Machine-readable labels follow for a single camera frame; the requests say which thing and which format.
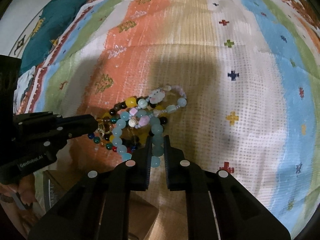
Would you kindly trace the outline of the jewelry box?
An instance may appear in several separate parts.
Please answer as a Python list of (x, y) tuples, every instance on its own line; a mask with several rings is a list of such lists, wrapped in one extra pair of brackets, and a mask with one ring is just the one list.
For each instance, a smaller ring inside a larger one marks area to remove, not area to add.
[(51, 209), (82, 177), (78, 171), (43, 172), (43, 198), (46, 211)]

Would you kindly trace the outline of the white crumpled cloth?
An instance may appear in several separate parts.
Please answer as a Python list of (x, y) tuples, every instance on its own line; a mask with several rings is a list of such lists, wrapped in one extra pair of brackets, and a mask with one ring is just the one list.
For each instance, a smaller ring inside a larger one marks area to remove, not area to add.
[(17, 81), (17, 88), (14, 91), (14, 102), (13, 102), (13, 111), (14, 113), (18, 112), (18, 109), (21, 106), (21, 102), (25, 96), (26, 91), (29, 89), (29, 86), (34, 78), (36, 67), (33, 66), (31, 69), (22, 74)]

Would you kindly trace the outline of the teal pillow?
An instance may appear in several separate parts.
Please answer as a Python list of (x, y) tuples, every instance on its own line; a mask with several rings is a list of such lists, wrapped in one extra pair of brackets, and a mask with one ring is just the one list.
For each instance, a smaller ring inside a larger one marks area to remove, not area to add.
[(87, 0), (51, 0), (43, 9), (23, 54), (20, 75), (41, 64)]

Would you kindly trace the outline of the colourful striped blanket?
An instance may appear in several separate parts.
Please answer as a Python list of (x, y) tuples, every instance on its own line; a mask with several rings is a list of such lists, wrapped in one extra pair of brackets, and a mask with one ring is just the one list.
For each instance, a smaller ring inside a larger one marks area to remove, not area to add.
[(279, 0), (86, 1), (17, 114), (103, 118), (159, 88), (172, 145), (295, 238), (319, 205), (319, 30)]

